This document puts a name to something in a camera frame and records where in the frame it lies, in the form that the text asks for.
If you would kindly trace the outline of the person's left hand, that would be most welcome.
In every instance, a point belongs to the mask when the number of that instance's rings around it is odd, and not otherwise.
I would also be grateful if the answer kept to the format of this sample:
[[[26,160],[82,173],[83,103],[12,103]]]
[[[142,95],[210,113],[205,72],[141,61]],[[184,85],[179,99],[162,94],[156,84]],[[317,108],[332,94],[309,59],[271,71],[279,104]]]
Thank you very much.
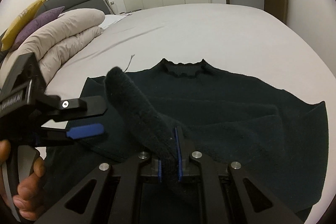
[[[45,211],[43,176],[45,174],[45,163],[40,152],[32,148],[34,160],[30,163],[30,175],[17,186],[17,194],[8,195],[3,177],[1,177],[1,198],[3,199],[8,212],[16,211],[27,221],[36,221]]]

